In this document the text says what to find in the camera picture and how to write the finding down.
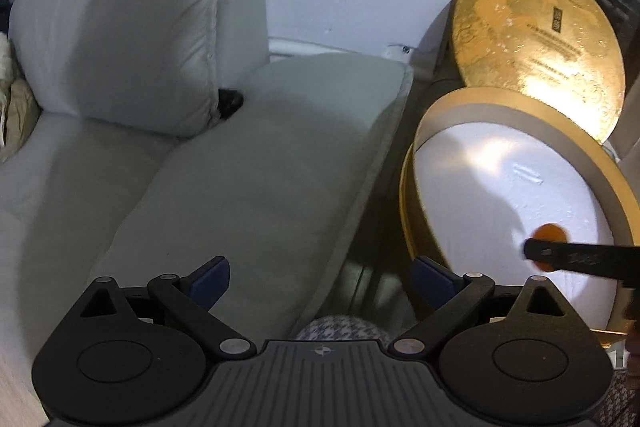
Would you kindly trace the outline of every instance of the white pipe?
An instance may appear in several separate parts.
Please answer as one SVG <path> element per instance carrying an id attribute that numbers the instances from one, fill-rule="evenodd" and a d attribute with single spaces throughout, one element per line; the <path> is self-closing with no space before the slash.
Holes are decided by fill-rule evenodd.
<path id="1" fill-rule="evenodd" d="M 292 41 L 290 39 L 269 38 L 269 54 L 280 57 L 305 57 L 323 53 L 351 53 L 340 48 L 313 44 L 312 42 Z"/>

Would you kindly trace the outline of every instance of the gray sofa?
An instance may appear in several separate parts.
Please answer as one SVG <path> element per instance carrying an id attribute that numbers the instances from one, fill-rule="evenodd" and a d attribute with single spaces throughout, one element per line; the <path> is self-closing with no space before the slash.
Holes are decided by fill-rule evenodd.
<path id="1" fill-rule="evenodd" d="M 358 54 L 269 63 L 265 0 L 100 1 L 16 0 L 12 12 L 44 109 L 0 166 L 0 354 L 25 382 L 99 275 L 143 285 L 225 255 L 230 288 L 212 311 L 258 345 L 295 334 L 338 276 L 412 83 L 404 64 Z M 207 36 L 196 65 L 197 46 L 179 60 L 154 48 L 185 41 L 185 13 L 185 35 L 195 22 Z M 192 89 L 190 115 L 206 108 L 198 127 L 175 110 L 181 82 L 203 66 L 245 102 L 220 122 L 211 92 L 197 100 Z"/>

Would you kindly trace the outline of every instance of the round lid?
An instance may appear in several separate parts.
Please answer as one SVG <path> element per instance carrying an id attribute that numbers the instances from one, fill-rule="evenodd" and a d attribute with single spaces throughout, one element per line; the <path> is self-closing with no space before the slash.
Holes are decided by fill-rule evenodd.
<path id="1" fill-rule="evenodd" d="M 516 90 L 602 143 L 625 92 L 615 33 L 594 0 L 457 0 L 452 41 L 465 84 Z"/>
<path id="2" fill-rule="evenodd" d="M 575 243 L 612 245 L 595 195 L 541 140 L 507 125 L 470 122 L 440 131 L 416 152 L 415 178 L 433 237 L 455 273 L 479 271 L 500 285 L 542 272 L 522 244 L 545 223 Z M 590 328 L 606 329 L 616 281 L 545 273 Z"/>

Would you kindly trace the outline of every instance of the silver screw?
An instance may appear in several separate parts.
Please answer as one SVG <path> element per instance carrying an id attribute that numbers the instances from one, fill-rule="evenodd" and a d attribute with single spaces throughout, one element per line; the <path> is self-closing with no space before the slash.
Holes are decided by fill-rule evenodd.
<path id="1" fill-rule="evenodd" d="M 394 342 L 394 349 L 404 355 L 417 355 L 424 351 L 424 344 L 418 339 L 400 339 Z"/>
<path id="2" fill-rule="evenodd" d="M 227 339 L 220 342 L 220 351 L 228 355 L 240 355 L 249 350 L 251 344 L 244 339 Z"/>

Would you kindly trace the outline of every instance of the open round box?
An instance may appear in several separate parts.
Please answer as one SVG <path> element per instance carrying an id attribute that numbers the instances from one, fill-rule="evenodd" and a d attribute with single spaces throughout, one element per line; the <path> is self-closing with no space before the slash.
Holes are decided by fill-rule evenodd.
<path id="1" fill-rule="evenodd" d="M 499 87 L 466 87 L 446 94 L 427 110 L 402 166 L 400 213 L 412 258 L 427 255 L 443 266 L 455 268 L 447 260 L 447 251 L 434 234 L 432 219 L 425 211 L 427 205 L 421 198 L 417 176 L 417 171 L 424 166 L 416 165 L 415 158 L 420 147 L 437 133 L 472 122 L 510 127 L 526 133 L 558 153 L 593 192 L 609 225 L 614 244 L 640 245 L 638 202 L 618 167 L 596 140 L 559 111 L 529 96 Z M 473 256 L 473 252 L 470 251 L 468 255 Z M 512 261 L 526 262 L 517 257 Z M 531 267 L 531 274 L 534 273 L 536 270 Z M 610 308 L 608 330 L 626 331 L 623 311 L 629 298 L 630 292 L 618 286 Z"/>

